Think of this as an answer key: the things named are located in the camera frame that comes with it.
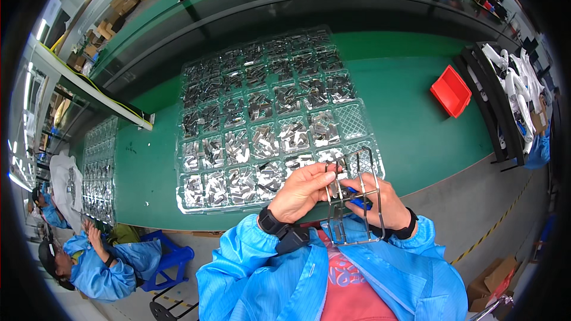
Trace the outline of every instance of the red shirt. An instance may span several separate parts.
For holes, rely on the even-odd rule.
[[[357,267],[339,252],[324,231],[319,230],[318,234],[329,256],[329,277],[321,320],[397,321],[395,314]]]

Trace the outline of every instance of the red plastic bin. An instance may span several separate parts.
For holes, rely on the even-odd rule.
[[[460,75],[448,65],[443,74],[432,85],[430,91],[454,118],[458,118],[470,103],[472,92]]]

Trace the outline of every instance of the jacket cuff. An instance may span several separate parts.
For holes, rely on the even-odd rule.
[[[418,229],[414,237],[410,239],[398,239],[396,235],[393,234],[390,236],[389,242],[399,248],[414,249],[425,246],[427,243],[434,243],[435,236],[434,223],[424,216],[418,216]]]
[[[257,214],[251,214],[242,219],[236,227],[236,234],[242,243],[259,251],[275,254],[280,240],[275,235],[262,231],[258,226],[257,218]]]

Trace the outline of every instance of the hand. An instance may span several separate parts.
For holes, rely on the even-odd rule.
[[[385,223],[385,228],[392,230],[399,230],[406,228],[410,224],[410,212],[400,201],[398,196],[396,196],[395,190],[392,188],[389,182],[381,180],[369,173],[363,173],[363,182],[365,183],[365,191],[371,191],[375,189],[375,178],[379,182],[379,190],[381,195],[381,212],[382,221]],[[341,180],[343,186],[353,188],[359,192],[361,189],[361,182],[359,178],[353,180]],[[367,221],[370,225],[381,227],[381,221],[379,219],[379,204],[377,194],[369,194],[367,198],[373,202],[373,206],[370,211],[367,211]],[[346,202],[345,206],[353,211],[356,215],[363,218],[363,209],[352,202]]]
[[[325,172],[325,163],[318,162],[295,170],[277,192],[268,210],[274,217],[287,224],[297,222],[318,201],[326,201],[325,186],[335,179],[335,171]]]
[[[89,233],[90,227],[93,227],[93,222],[91,222],[89,218],[84,219],[82,222],[82,228],[85,231],[85,233]]]
[[[101,231],[95,228],[93,225],[89,227],[87,237],[96,251],[104,250],[103,241],[101,241]]]

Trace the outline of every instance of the black stool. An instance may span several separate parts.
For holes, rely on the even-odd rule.
[[[155,297],[153,298],[153,301],[151,301],[148,305],[151,308],[151,313],[153,313],[153,316],[155,317],[156,321],[173,321],[173,320],[178,320],[181,317],[185,316],[186,314],[188,314],[189,312],[191,312],[192,310],[194,310],[197,306],[198,303],[195,303],[194,305],[192,305],[192,307],[190,307],[188,310],[184,311],[182,314],[178,315],[178,316],[173,316],[171,314],[171,310],[174,309],[175,307],[177,307],[178,305],[182,304],[182,300],[179,301],[178,303],[174,304],[173,306],[169,307],[168,309],[165,306],[162,306],[161,304],[155,302],[156,298],[163,296],[163,294],[165,292],[167,292],[168,290],[172,289],[173,287],[169,287],[167,289],[164,289],[163,291],[161,291],[160,294],[155,295]]]

